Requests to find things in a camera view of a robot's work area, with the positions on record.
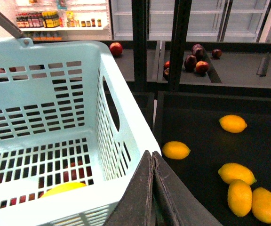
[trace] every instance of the light blue plastic basket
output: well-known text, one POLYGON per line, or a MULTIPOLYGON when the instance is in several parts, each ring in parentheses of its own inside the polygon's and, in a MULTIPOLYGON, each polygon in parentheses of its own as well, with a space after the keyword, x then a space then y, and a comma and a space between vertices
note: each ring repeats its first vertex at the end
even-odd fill
POLYGON ((0 39, 0 68, 0 226, 102 225, 144 151, 159 151, 108 47, 0 39), (90 186, 38 199, 64 174, 90 186))

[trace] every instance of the white shelf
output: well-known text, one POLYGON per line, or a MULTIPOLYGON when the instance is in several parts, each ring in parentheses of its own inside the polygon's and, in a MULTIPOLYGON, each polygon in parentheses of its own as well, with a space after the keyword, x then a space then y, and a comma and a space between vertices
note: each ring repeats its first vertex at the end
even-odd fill
POLYGON ((231 10, 231 14, 251 14, 251 13, 264 13, 263 9, 236 9, 236 10, 231 10))
POLYGON ((226 31, 225 37, 255 37, 255 33, 249 31, 226 31))
MULTIPOLYGON (((191 11, 191 14, 220 14, 222 13, 222 10, 198 10, 198 11, 191 11)), ((156 10, 152 10, 150 11, 150 14, 158 14, 158 15, 162 15, 162 14, 167 14, 167 15, 173 15, 174 11, 156 11, 156 10)))
POLYGON ((50 31, 92 31, 92 30, 103 30, 105 27, 54 27, 54 28, 20 28, 23 32, 50 32, 50 31))

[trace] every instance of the black display shelf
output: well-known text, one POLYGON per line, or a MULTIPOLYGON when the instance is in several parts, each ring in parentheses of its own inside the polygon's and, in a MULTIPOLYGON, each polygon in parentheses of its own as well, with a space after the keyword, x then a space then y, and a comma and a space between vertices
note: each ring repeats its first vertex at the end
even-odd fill
POLYGON ((181 141, 191 149, 183 160, 163 156, 196 199, 224 226, 264 226, 250 212, 239 218, 227 205, 228 184, 218 170, 228 162, 247 166, 257 182, 252 190, 271 191, 271 98, 159 92, 154 135, 162 148, 181 141), (219 119, 236 114, 248 126, 238 134, 223 130, 219 119))
MULTIPOLYGON (((165 42, 165 41, 162 42, 162 46, 165 46, 165 48, 162 48, 160 51, 158 83, 167 83, 167 81, 163 77, 163 69, 164 69, 163 66, 166 61, 170 60, 170 51, 167 50, 170 44, 171 44, 170 42, 165 42)), ((199 74, 196 72, 187 72, 184 67, 184 61, 187 55, 191 55, 191 48, 185 50, 183 54, 183 65, 182 65, 181 76, 180 76, 180 84, 206 85, 212 82, 220 82, 218 75, 216 74, 216 71, 211 70, 212 66, 210 66, 210 69, 205 74, 199 74)), ((203 58, 203 60, 207 61, 208 63, 210 62, 210 59, 207 54, 205 54, 205 57, 203 58)))
MULTIPOLYGON (((186 42, 185 54, 196 42, 186 42)), ((271 97, 271 44, 268 43, 222 43, 200 42, 205 48, 208 60, 215 73, 207 73, 198 77, 195 73, 187 73, 184 66, 181 71, 179 91, 205 94, 225 94, 235 96, 271 97), (212 58, 211 51, 219 48, 223 55, 219 60, 212 58), (269 53, 270 61, 267 74, 257 75, 261 59, 269 53)), ((158 73, 158 90, 168 91, 167 81, 163 79, 163 64, 168 60, 171 42, 162 43, 158 73)))
MULTIPOLYGON (((134 82, 134 42, 126 40, 101 41, 110 46, 113 42, 121 43, 123 47, 122 55, 114 57, 125 81, 134 82)), ((158 62, 160 52, 160 41, 147 42, 147 82, 157 82, 158 62)))

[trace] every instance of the black surface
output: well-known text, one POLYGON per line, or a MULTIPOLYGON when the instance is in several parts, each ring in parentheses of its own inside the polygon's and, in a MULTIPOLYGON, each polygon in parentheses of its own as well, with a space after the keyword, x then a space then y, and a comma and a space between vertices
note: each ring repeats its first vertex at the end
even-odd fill
MULTIPOLYGON (((136 103, 138 104, 144 118, 150 129, 152 129, 153 123, 153 110, 154 110, 154 93, 142 93, 142 92, 132 92, 136 103)), ((116 116, 116 108, 114 102, 111 99, 109 91, 105 92, 106 100, 109 105, 109 109, 112 115, 112 119, 117 128, 119 128, 119 118, 116 116)))
MULTIPOLYGON (((205 74, 200 74, 194 72, 187 72, 184 67, 184 61, 187 55, 191 55, 191 48, 184 51, 183 53, 183 63, 182 63, 182 70, 180 72, 180 84, 210 84, 214 83, 221 83, 221 80, 212 65, 210 58, 208 57, 206 51, 203 56, 203 61, 209 63, 209 70, 205 74)), ((159 57, 159 74, 158 74, 158 83, 167 83, 167 81, 163 78, 163 65, 166 61, 170 60, 170 51, 166 49, 161 49, 160 57, 159 57)))
MULTIPOLYGON (((134 71, 134 42, 113 40, 113 41, 102 41, 107 46, 110 46, 113 42, 121 43, 123 47, 122 55, 114 57, 125 81, 135 81, 134 71)), ((156 82, 158 73, 159 63, 159 51, 160 41, 148 41, 147 42, 147 82, 156 82)))
POLYGON ((145 91, 147 83, 147 0, 132 0, 135 91, 145 91))
POLYGON ((267 53, 238 53, 223 50, 219 60, 213 59, 210 52, 208 55, 223 84, 271 88, 271 54, 265 77, 257 75, 257 71, 262 58, 266 57, 267 53))
MULTIPOLYGON (((189 50, 197 42, 186 42, 185 49, 189 50)), ((199 42, 206 51, 212 51, 219 48, 224 52, 243 52, 243 53, 271 53, 271 44, 269 43, 243 43, 243 42, 199 42)), ((166 41, 165 49, 171 49, 171 42, 166 41)))
POLYGON ((152 154, 152 159, 154 162, 153 195, 166 225, 222 226, 195 199, 158 152, 152 154))
POLYGON ((153 164, 145 151, 130 183, 104 226, 151 226, 153 164))
POLYGON ((178 91, 192 0, 175 0, 168 88, 178 91))
POLYGON ((181 141, 191 149, 180 161, 164 157, 192 194, 224 226, 263 226, 250 212, 235 216, 227 205, 228 185, 218 175, 228 162, 247 166, 257 182, 271 191, 271 99, 159 92, 154 135, 162 147, 181 141), (220 127, 227 114, 243 117, 248 126, 238 134, 220 127))

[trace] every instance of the shelf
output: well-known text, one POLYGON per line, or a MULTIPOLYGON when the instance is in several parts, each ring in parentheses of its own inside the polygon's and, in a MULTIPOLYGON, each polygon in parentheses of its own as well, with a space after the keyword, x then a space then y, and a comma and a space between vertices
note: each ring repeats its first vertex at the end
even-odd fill
POLYGON ((54 28, 20 28, 23 32, 50 32, 50 31, 91 31, 91 30, 103 30, 105 27, 54 27, 54 28))
MULTIPOLYGON (((222 10, 197 10, 197 11, 191 11, 191 14, 221 14, 223 11, 222 10)), ((150 11, 150 14, 168 14, 168 15, 173 15, 174 11, 156 11, 152 10, 150 11)))
POLYGON ((265 11, 263 9, 237 9, 237 10, 231 10, 231 14, 249 14, 249 13, 264 13, 265 11))
POLYGON ((132 16, 132 12, 117 12, 114 13, 115 16, 132 16))
MULTIPOLYGON (((191 14, 221 14, 222 10, 204 10, 204 11, 191 11, 191 14)), ((150 11, 152 15, 173 15, 173 11, 150 11)), ((116 12, 114 13, 115 16, 131 16, 131 12, 116 12)))
POLYGON ((251 33, 249 31, 226 31, 226 37, 255 37, 255 33, 251 33))

